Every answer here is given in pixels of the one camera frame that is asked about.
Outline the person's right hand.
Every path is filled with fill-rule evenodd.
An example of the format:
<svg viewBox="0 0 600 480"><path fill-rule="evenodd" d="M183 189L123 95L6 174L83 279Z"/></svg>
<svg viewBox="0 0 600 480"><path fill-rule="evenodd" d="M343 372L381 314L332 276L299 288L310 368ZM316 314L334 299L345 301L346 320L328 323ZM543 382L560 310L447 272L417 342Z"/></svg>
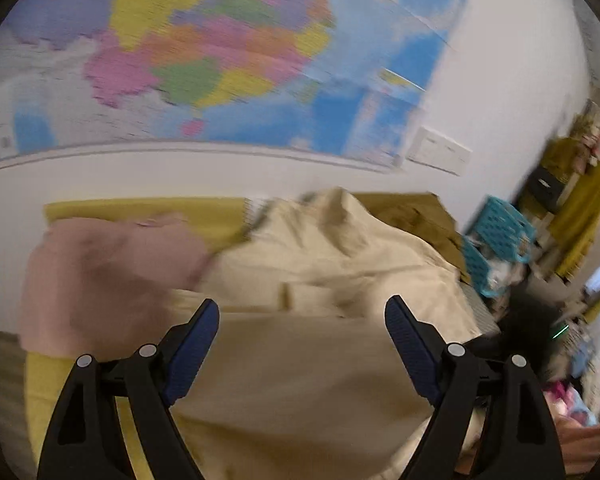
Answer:
<svg viewBox="0 0 600 480"><path fill-rule="evenodd" d="M600 458L600 424L582 426L572 418L558 416L555 426L566 474L589 472Z"/></svg>

